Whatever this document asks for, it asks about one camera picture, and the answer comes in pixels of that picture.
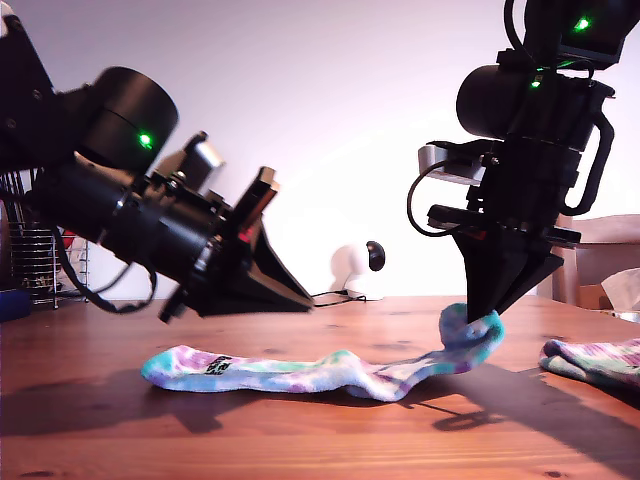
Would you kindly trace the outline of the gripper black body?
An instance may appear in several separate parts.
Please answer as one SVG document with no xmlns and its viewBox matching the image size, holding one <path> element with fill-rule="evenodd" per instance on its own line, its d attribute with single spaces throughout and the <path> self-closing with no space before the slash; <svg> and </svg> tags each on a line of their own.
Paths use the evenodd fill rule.
<svg viewBox="0 0 640 480">
<path fill-rule="evenodd" d="M 188 308 L 189 295 L 245 271 L 251 229 L 277 191 L 269 167 L 259 169 L 235 206 L 155 174 L 137 184 L 115 212 L 114 253 L 151 277 L 177 282 L 159 314 L 169 322 Z"/>
<path fill-rule="evenodd" d="M 427 175 L 469 187 L 466 207 L 432 206 L 431 236 L 493 228 L 523 233 L 534 244 L 574 244 L 576 234 L 556 233 L 561 214 L 573 214 L 565 197 L 575 186 L 584 145 L 526 137 L 427 144 Z"/>
</svg>

